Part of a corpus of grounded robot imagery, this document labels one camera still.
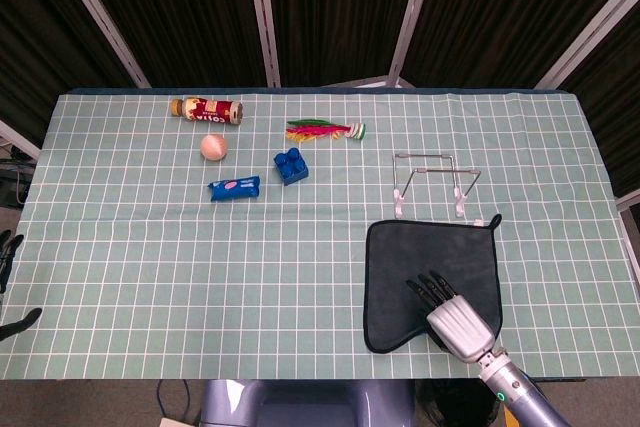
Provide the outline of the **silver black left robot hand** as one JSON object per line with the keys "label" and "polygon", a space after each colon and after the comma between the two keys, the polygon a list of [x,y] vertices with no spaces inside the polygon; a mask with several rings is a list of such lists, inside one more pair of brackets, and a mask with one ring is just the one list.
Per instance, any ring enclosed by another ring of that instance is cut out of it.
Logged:
{"label": "silver black left robot hand", "polygon": [[[16,252],[24,240],[22,234],[12,235],[10,229],[1,232],[1,302],[3,305],[4,296],[7,292],[8,281],[12,272],[13,261]],[[1,326],[0,341],[20,334],[30,328],[40,318],[41,308],[32,309],[24,318],[19,321],[4,324]]]}

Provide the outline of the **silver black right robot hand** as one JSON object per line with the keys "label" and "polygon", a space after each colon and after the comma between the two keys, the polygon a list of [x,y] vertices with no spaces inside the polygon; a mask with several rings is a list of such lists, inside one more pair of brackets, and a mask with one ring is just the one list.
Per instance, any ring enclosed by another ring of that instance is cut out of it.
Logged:
{"label": "silver black right robot hand", "polygon": [[419,299],[429,331],[454,357],[471,364],[492,351],[493,331],[442,275],[435,271],[419,274],[406,285]]}

